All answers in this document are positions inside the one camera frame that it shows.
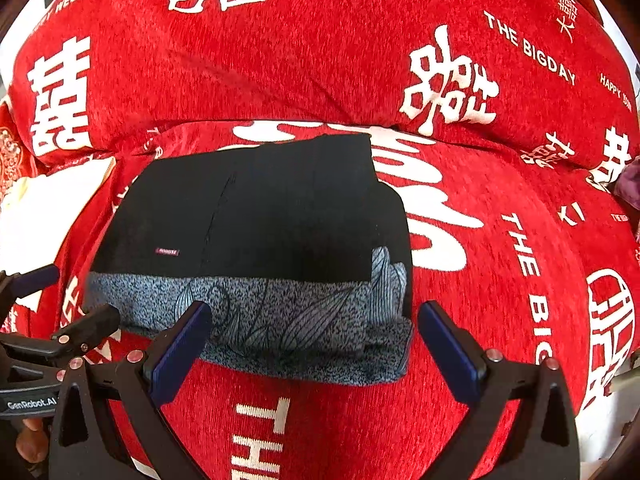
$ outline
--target speckled gray fabric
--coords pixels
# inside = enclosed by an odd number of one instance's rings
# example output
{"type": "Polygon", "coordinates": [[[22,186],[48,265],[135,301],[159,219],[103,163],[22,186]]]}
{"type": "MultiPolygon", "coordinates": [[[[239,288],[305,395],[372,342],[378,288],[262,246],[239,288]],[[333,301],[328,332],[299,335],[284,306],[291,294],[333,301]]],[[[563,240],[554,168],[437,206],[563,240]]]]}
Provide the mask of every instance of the speckled gray fabric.
{"type": "Polygon", "coordinates": [[[404,265],[377,248],[371,282],[91,272],[83,307],[110,303],[123,328],[153,336],[204,301],[214,326],[204,360],[272,377],[366,385],[406,373],[412,326],[401,315],[405,291],[404,265]]]}

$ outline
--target black fabric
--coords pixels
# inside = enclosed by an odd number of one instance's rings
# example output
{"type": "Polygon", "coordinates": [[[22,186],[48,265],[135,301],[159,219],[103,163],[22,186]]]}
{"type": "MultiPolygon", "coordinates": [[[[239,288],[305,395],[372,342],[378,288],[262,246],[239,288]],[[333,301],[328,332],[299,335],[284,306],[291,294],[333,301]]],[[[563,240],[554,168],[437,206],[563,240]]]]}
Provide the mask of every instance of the black fabric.
{"type": "Polygon", "coordinates": [[[154,161],[92,271],[366,282],[381,246],[410,279],[402,201],[378,181],[369,136],[321,136],[154,161]]]}

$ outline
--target silver rivet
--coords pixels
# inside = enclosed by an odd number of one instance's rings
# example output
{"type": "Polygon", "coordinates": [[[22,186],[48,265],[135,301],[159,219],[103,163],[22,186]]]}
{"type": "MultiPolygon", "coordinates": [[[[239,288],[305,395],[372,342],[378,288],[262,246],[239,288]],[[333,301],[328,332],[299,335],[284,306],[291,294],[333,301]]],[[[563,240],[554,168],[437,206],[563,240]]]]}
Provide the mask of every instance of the silver rivet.
{"type": "Polygon", "coordinates": [[[547,368],[550,368],[551,370],[558,370],[558,368],[560,368],[560,363],[558,362],[558,359],[556,359],[555,357],[547,357],[545,359],[545,365],[547,368]]]}
{"type": "Polygon", "coordinates": [[[145,353],[142,350],[132,350],[127,354],[127,361],[130,363],[139,363],[142,361],[142,358],[145,356],[145,353]]]}
{"type": "Polygon", "coordinates": [[[69,368],[71,368],[72,370],[78,370],[78,368],[82,366],[83,362],[84,359],[82,359],[81,357],[74,357],[73,359],[71,359],[71,361],[69,361],[69,368]]]}
{"type": "Polygon", "coordinates": [[[504,359],[502,352],[500,352],[497,348],[489,348],[486,351],[486,356],[489,358],[489,361],[493,361],[494,363],[499,363],[504,359]]]}

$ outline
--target finger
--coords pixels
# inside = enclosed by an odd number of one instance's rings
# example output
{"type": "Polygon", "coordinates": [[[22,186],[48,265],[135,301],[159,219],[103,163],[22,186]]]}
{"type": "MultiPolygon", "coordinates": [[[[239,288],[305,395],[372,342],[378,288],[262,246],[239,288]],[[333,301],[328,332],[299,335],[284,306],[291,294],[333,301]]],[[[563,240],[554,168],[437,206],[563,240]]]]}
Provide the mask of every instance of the finger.
{"type": "Polygon", "coordinates": [[[31,431],[24,428],[15,441],[20,456],[27,462],[42,462],[49,452],[49,439],[44,431],[31,431]]]}
{"type": "Polygon", "coordinates": [[[42,429],[42,419],[41,418],[25,418],[25,419],[22,420],[22,422],[31,431],[38,431],[38,430],[42,429]]]}

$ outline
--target blue gripper pad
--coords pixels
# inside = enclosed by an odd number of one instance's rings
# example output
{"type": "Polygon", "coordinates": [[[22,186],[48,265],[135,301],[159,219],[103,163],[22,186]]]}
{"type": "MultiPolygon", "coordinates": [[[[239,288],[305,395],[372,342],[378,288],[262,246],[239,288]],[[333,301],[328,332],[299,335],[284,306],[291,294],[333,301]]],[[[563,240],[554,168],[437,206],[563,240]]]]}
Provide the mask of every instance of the blue gripper pad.
{"type": "Polygon", "coordinates": [[[9,288],[16,298],[24,298],[34,292],[53,285],[58,282],[60,271],[58,268],[50,264],[31,270],[25,274],[16,274],[12,279],[9,288]]]}
{"type": "Polygon", "coordinates": [[[199,357],[213,328],[208,304],[194,301],[177,323],[161,332],[147,349],[145,377],[149,381],[149,394],[159,408],[172,402],[199,357]]]}
{"type": "Polygon", "coordinates": [[[435,301],[423,303],[418,311],[418,332],[440,369],[457,402],[471,406],[481,395],[484,372],[478,369],[456,338],[462,332],[435,301]]]}

